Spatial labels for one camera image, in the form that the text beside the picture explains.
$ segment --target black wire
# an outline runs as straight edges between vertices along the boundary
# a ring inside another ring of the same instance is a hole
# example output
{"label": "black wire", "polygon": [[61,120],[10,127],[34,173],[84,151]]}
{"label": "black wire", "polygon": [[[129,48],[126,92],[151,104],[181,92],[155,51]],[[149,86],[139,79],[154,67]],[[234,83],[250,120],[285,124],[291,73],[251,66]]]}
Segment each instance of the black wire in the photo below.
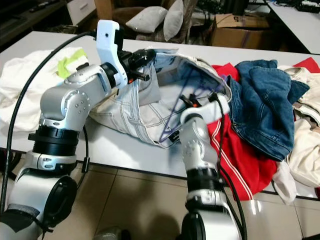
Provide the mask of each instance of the black wire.
{"label": "black wire", "polygon": [[218,95],[214,92],[211,96],[211,98],[213,100],[216,100],[217,103],[219,104],[219,108],[220,108],[220,111],[221,111],[221,126],[220,126],[220,143],[219,143],[219,155],[218,155],[218,162],[217,162],[217,172],[220,174],[220,171],[223,173],[223,175],[227,178],[227,182],[229,183],[230,187],[232,188],[232,192],[233,192],[233,195],[235,197],[235,201],[236,201],[236,205],[239,209],[239,214],[240,214],[240,219],[241,219],[241,223],[239,221],[239,218],[236,214],[236,211],[234,210],[233,206],[231,205],[231,202],[225,192],[225,189],[223,189],[223,192],[225,193],[225,197],[226,197],[226,201],[229,205],[229,208],[230,208],[230,211],[231,213],[233,214],[233,217],[235,219],[235,222],[241,232],[241,237],[242,237],[242,240],[247,240],[247,237],[248,237],[248,233],[247,233],[247,225],[246,225],[246,219],[245,219],[245,214],[244,214],[244,211],[243,211],[243,208],[241,206],[241,202],[240,202],[240,199],[239,199],[239,196],[238,196],[238,193],[237,193],[237,190],[229,176],[229,174],[226,172],[226,170],[224,170],[222,167],[221,167],[221,156],[222,156],[222,146],[223,146],[223,139],[224,139],[224,128],[225,128],[225,115],[224,115],[224,110],[223,110],[223,107],[222,107],[222,104],[218,98]]}
{"label": "black wire", "polygon": [[[84,139],[85,139],[85,157],[87,159],[87,164],[89,164],[90,163],[89,141],[88,141],[88,134],[87,134],[86,126],[83,126],[83,133],[84,133]],[[86,171],[82,174],[82,176],[81,176],[81,178],[80,178],[80,180],[79,180],[79,182],[78,182],[78,184],[76,186],[77,190],[80,188],[82,182],[84,181],[86,174],[87,174]]]}
{"label": "black wire", "polygon": [[32,75],[29,77],[29,79],[26,81],[23,89],[21,90],[21,93],[19,95],[19,98],[16,101],[10,125],[8,130],[8,136],[7,136],[7,142],[6,142],[6,161],[4,163],[4,173],[3,173],[3,180],[2,180],[2,189],[1,189],[1,200],[0,200],[0,215],[5,211],[5,205],[6,205],[6,194],[7,194],[7,185],[8,185],[8,176],[9,176],[9,163],[11,161],[11,146],[12,146],[12,137],[14,132],[14,125],[16,121],[16,117],[18,114],[18,110],[20,107],[20,104],[23,100],[23,97],[25,96],[27,89],[29,85],[31,84],[32,80],[35,78],[35,76],[38,74],[38,72],[42,69],[42,67],[61,49],[63,49],[66,45],[69,43],[83,37],[83,36],[93,36],[96,37],[96,32],[83,32],[78,34],[77,36],[74,36],[70,38],[69,40],[62,43],[60,46],[58,46],[55,50],[53,50],[41,63],[40,65],[34,70]]}

